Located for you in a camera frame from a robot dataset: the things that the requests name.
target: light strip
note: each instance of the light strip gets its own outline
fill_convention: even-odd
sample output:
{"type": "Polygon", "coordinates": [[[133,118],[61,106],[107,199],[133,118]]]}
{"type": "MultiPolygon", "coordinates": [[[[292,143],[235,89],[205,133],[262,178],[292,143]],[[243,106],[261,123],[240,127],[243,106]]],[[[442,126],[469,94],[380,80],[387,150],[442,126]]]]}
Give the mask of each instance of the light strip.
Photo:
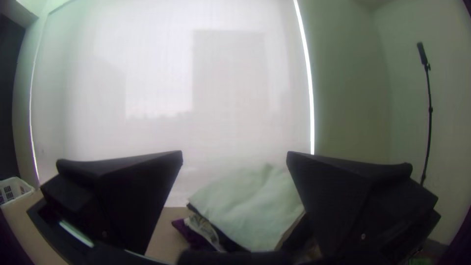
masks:
{"type": "Polygon", "coordinates": [[[296,16],[298,17],[299,29],[301,30],[301,39],[303,41],[304,59],[306,60],[306,71],[308,74],[308,89],[309,89],[309,116],[311,122],[311,154],[314,154],[314,92],[313,92],[313,77],[311,73],[311,63],[309,61],[308,42],[306,41],[306,34],[304,33],[303,20],[297,0],[294,1],[294,8],[296,9],[296,16]]]}
{"type": "Polygon", "coordinates": [[[84,235],[80,230],[78,230],[76,227],[68,223],[66,220],[62,220],[59,222],[59,225],[64,228],[69,234],[71,234],[73,237],[77,238],[80,240],[80,242],[84,243],[88,247],[93,247],[94,244],[90,238],[88,238],[86,235],[84,235]]]}
{"type": "Polygon", "coordinates": [[[33,69],[31,70],[31,84],[29,84],[29,135],[31,137],[31,149],[33,151],[33,164],[34,164],[34,170],[36,172],[36,180],[37,180],[37,183],[34,183],[33,185],[34,186],[40,186],[41,185],[41,182],[39,181],[39,171],[38,171],[38,163],[37,163],[37,159],[36,159],[36,151],[34,150],[34,141],[33,141],[33,126],[32,126],[32,118],[31,118],[31,101],[32,101],[32,98],[33,98],[33,82],[34,82],[34,71],[36,69],[36,60],[38,58],[38,53],[39,53],[39,47],[41,46],[41,42],[42,42],[42,39],[43,39],[43,32],[44,32],[44,28],[46,27],[46,23],[47,23],[47,18],[46,18],[46,21],[44,22],[42,26],[42,29],[41,29],[41,34],[39,35],[39,41],[38,41],[38,45],[36,46],[36,52],[34,54],[34,60],[33,60],[33,69]]]}

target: white roller shade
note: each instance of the white roller shade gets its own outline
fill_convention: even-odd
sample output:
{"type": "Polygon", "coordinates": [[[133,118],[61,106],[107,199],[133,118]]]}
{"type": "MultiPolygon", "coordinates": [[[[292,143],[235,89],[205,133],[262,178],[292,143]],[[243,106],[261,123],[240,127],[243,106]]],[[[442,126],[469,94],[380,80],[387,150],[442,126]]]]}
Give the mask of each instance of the white roller shade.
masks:
{"type": "Polygon", "coordinates": [[[167,205],[183,205],[241,167],[309,153],[311,109],[291,0],[75,0],[49,16],[36,62],[38,173],[182,150],[167,205]]]}

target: purple cloth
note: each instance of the purple cloth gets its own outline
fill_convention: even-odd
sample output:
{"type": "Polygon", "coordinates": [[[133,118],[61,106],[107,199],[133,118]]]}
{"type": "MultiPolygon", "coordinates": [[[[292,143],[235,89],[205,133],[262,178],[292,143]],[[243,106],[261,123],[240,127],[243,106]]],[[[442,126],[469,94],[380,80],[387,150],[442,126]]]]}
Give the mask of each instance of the purple cloth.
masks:
{"type": "Polygon", "coordinates": [[[172,221],[172,226],[188,241],[193,250],[216,251],[216,249],[202,235],[185,225],[184,219],[172,221]]]}

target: microphone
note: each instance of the microphone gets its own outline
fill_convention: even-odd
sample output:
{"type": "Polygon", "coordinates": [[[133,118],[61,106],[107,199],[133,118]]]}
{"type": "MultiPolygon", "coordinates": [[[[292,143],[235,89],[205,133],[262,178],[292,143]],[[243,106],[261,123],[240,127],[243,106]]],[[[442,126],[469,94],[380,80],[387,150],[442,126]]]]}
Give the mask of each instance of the microphone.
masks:
{"type": "Polygon", "coordinates": [[[427,60],[427,55],[425,54],[425,50],[423,49],[423,43],[422,42],[417,43],[417,48],[419,50],[420,60],[422,61],[422,64],[425,67],[427,67],[428,66],[428,60],[427,60]]]}

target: pile of clothes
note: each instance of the pile of clothes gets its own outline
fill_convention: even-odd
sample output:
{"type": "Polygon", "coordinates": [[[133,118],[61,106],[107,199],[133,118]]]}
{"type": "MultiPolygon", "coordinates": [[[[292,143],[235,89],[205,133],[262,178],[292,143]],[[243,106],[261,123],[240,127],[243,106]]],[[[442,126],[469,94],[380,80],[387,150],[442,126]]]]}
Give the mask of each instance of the pile of clothes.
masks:
{"type": "Polygon", "coordinates": [[[284,251],[298,262],[321,258],[287,169],[241,169],[198,190],[187,207],[192,215],[172,225],[193,250],[284,251]]]}

